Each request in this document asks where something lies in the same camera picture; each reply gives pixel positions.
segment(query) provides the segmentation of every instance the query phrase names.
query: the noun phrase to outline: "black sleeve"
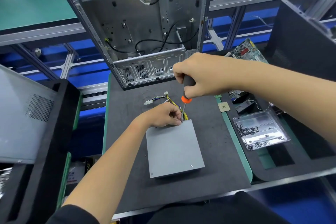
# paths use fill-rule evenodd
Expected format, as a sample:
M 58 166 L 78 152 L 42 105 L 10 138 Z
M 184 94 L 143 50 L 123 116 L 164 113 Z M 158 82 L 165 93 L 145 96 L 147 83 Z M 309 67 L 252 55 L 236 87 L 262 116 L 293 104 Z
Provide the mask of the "black sleeve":
M 57 210 L 46 224 L 99 224 L 99 222 L 86 210 L 76 205 L 65 205 Z

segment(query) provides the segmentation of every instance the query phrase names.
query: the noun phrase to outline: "hand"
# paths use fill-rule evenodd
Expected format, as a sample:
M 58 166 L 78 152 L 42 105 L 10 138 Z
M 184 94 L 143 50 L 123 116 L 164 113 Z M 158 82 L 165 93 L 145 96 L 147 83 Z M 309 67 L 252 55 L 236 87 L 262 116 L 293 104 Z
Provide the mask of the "hand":
M 197 52 L 190 58 L 174 64 L 173 71 L 179 83 L 183 83 L 185 74 L 195 80 L 195 86 L 185 86 L 184 88 L 185 96 L 194 98 L 204 95 L 219 95 L 230 90 L 243 90 L 240 84 L 244 77 L 240 71 L 243 70 L 242 66 L 245 67 L 248 62 Z
M 149 127 L 164 127 L 166 125 L 180 125 L 181 115 L 181 111 L 176 105 L 165 102 L 138 117 L 144 119 Z

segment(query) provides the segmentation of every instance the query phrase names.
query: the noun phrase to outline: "circuit board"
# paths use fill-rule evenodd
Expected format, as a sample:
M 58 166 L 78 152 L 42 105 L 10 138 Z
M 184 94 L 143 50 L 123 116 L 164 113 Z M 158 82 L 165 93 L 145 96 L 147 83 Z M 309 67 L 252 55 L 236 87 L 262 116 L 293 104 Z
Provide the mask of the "circuit board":
M 236 59 L 256 60 L 268 64 L 267 60 L 250 40 L 250 38 L 246 38 L 244 42 L 231 51 L 231 54 Z

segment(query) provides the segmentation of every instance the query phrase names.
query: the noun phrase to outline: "black screwdriver handle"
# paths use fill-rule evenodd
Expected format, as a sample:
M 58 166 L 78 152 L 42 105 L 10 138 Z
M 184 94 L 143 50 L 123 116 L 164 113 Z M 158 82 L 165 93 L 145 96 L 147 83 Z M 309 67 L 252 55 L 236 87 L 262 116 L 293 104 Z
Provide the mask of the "black screwdriver handle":
M 186 74 L 186 75 L 184 75 L 183 84 L 184 84 L 184 86 L 194 86 L 196 84 L 196 82 L 195 82 L 195 80 L 192 77 L 190 77 L 189 75 Z M 183 96 L 186 99 L 188 99 L 186 97 L 186 94 L 185 94 L 184 91 L 183 91 Z

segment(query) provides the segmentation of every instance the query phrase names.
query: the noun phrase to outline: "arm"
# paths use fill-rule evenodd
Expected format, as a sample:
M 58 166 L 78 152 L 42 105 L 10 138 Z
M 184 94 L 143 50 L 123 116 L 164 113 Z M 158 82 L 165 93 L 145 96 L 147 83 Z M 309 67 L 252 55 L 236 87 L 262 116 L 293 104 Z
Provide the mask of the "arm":
M 136 117 L 93 165 L 63 205 L 77 205 L 91 213 L 100 224 L 110 223 L 146 130 L 151 126 L 180 125 L 180 119 L 180 110 L 168 102 Z
M 275 104 L 336 143 L 336 82 L 263 62 L 201 53 L 176 63 L 173 70 L 180 83 L 183 83 L 184 74 L 196 81 L 195 86 L 185 87 L 188 98 L 244 90 Z

